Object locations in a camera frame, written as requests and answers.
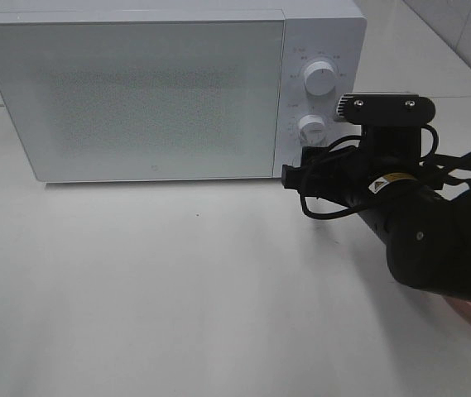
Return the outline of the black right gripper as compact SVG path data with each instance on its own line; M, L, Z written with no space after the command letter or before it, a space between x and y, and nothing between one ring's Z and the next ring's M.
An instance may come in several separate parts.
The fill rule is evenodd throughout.
M298 166L283 165L281 184L307 198L325 199L344 207L368 203L363 172L355 171L362 140L337 140L327 146L305 146Z

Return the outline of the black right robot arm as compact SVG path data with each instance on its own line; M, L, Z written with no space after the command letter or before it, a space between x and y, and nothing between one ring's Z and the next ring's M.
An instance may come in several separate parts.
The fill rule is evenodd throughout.
M283 165L281 182L309 218L357 214L400 284L471 301L471 152L437 167L363 146L324 148L302 166Z

